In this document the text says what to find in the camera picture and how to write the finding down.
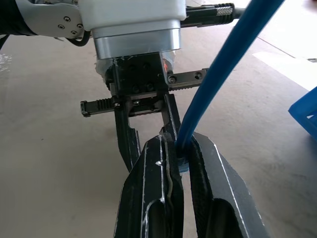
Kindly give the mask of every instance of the gray floor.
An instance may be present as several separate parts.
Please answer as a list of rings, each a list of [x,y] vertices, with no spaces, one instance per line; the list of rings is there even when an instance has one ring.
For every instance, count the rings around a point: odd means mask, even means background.
[[[176,71],[208,67],[231,26],[182,30]],[[317,237],[317,143],[289,116],[306,90],[252,54],[282,54],[257,39],[197,127],[246,181],[276,238]],[[112,237],[127,171],[113,114],[85,119],[79,102],[109,96],[93,42],[10,37],[0,65],[0,237]],[[184,116],[196,90],[177,91]],[[141,140],[159,115],[132,120]],[[188,174],[184,237],[197,237]]]

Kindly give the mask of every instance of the blue plastic crate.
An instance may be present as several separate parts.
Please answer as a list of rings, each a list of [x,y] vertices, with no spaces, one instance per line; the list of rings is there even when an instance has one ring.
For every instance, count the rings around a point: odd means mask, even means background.
[[[294,103],[288,112],[317,141],[317,87]]]

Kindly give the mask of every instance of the black cable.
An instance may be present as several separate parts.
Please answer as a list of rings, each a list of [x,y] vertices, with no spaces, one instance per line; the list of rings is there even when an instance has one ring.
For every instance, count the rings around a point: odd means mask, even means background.
[[[4,45],[5,41],[8,39],[8,37],[9,37],[9,35],[6,35],[0,39],[0,50],[1,50],[2,46]]]
[[[77,41],[75,39],[69,39],[69,38],[66,38],[66,39],[70,43],[74,44],[75,46],[82,47],[82,46],[85,46],[88,43],[89,38],[90,38],[90,31],[85,31],[84,35],[83,35],[83,39],[81,41]]]

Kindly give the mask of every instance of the blue cable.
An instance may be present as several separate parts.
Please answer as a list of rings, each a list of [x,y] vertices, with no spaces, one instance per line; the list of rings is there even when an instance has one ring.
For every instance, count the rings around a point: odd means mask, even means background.
[[[210,102],[257,35],[284,0],[252,0],[231,31],[197,90],[179,129],[176,149],[182,155]]]

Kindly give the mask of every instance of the robotic arm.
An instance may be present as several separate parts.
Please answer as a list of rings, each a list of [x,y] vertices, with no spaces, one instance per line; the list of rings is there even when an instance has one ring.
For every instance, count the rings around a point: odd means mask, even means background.
[[[85,45],[92,34],[98,60],[109,63],[101,75],[112,97],[82,101],[81,112],[84,117],[115,115],[118,147],[130,172],[122,189],[115,238],[181,238],[180,172],[188,169],[198,238],[268,237],[244,182],[209,138],[195,133],[185,155],[177,153],[181,123],[169,92],[200,86],[208,69],[175,74],[162,56],[180,48],[181,27],[227,24],[239,18],[242,9],[232,3],[186,7],[185,0],[2,0],[1,4],[0,35],[6,36],[0,47],[10,34],[65,37],[77,46]],[[255,24],[254,29],[256,36],[259,27]],[[161,113],[164,125],[141,151],[129,118],[150,113]]]

